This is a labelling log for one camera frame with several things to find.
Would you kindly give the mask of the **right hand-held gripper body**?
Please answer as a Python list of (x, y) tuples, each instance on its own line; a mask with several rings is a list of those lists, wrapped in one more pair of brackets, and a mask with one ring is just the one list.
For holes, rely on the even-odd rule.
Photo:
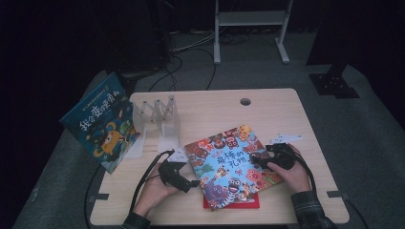
[(271, 162), (289, 170), (295, 163), (295, 152), (288, 146), (291, 141), (301, 139), (301, 135), (278, 134), (270, 140), (266, 150), (271, 154)]

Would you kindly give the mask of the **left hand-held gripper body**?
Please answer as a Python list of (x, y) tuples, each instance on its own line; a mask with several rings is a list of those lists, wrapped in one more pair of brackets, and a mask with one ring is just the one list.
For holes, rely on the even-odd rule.
[(168, 154), (169, 157), (165, 159), (159, 167), (161, 181), (164, 185), (170, 184), (176, 188), (187, 188), (188, 180), (180, 174), (180, 169), (185, 165), (185, 162), (169, 160), (169, 158), (176, 153), (174, 149), (165, 151), (165, 153)]

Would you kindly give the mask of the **light blue many-monsters picture book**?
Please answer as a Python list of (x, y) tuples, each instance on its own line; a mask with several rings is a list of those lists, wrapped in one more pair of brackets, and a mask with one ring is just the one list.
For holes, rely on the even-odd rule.
[[(249, 125), (242, 125), (184, 146), (203, 196), (212, 211), (270, 188), (283, 179), (250, 161), (251, 154), (269, 156)], [(222, 203), (215, 200), (228, 192)]]

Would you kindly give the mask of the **red picture book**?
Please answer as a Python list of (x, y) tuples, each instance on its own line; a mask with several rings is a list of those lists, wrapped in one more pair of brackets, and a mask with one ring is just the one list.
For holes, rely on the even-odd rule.
[[(227, 197), (227, 194), (229, 194), (228, 192), (225, 192), (225, 194), (222, 194), (220, 197), (221, 198), (217, 198), (215, 200), (219, 201), (220, 203), (223, 202), (223, 200), (225, 200), (225, 198)], [(214, 203), (213, 201), (208, 201), (206, 199), (206, 197), (203, 197), (202, 200), (202, 206), (205, 209), (211, 209), (211, 203)], [(228, 208), (228, 209), (258, 209), (260, 208), (260, 201), (259, 201), (259, 196), (258, 194), (253, 194), (251, 196), (248, 196), (247, 198), (243, 198), (242, 200), (234, 200), (233, 202), (227, 204), (226, 206), (223, 206), (223, 208)]]

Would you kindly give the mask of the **white expandable book rack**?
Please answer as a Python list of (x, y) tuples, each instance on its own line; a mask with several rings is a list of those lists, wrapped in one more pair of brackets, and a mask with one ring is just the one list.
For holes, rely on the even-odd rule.
[(170, 94), (166, 100), (139, 100), (135, 94), (130, 96), (133, 105), (133, 122), (139, 137), (125, 158), (142, 156), (148, 132), (154, 128), (159, 132), (158, 151), (177, 150), (180, 146), (180, 120), (175, 96)]

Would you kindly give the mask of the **blue monster picture book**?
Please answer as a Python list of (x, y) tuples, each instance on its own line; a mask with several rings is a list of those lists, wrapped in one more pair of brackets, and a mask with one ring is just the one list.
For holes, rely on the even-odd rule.
[(133, 122), (133, 105), (116, 73), (108, 75), (59, 122), (109, 174), (140, 136)]

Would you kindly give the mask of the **person's right hand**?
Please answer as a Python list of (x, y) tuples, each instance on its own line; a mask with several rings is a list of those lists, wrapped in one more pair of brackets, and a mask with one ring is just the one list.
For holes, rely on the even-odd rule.
[(267, 167), (284, 180), (293, 194), (311, 190), (308, 173), (300, 162), (295, 162), (293, 167), (289, 170), (286, 170), (273, 162), (269, 162)]

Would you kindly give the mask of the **person's left hand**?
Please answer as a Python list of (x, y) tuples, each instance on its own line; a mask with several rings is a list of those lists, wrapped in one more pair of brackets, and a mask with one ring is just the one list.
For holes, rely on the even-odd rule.
[(177, 188), (166, 186), (158, 176), (152, 176), (145, 182), (132, 212), (146, 218), (153, 208), (177, 192)]

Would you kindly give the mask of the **black stand base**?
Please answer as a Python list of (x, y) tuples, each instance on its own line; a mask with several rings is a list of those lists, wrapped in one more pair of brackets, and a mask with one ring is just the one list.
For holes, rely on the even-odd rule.
[(334, 95), (338, 99), (359, 98), (356, 90), (343, 78), (346, 64), (332, 64), (326, 73), (311, 73), (309, 78), (320, 95)]
[(135, 87), (139, 80), (138, 77), (135, 73), (119, 73), (118, 78), (127, 96), (130, 97), (135, 91)]

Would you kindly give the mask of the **white metal stand frame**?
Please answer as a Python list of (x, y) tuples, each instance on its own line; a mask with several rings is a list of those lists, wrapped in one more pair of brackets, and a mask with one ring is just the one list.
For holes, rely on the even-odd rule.
[(275, 38), (275, 43), (282, 62), (290, 62), (284, 46), (288, 21), (290, 18), (294, 0), (288, 0), (284, 10), (262, 10), (262, 11), (220, 11), (220, 0), (215, 0), (214, 19), (214, 45), (213, 62), (221, 63), (220, 28), (243, 27), (243, 26), (280, 26), (281, 31)]

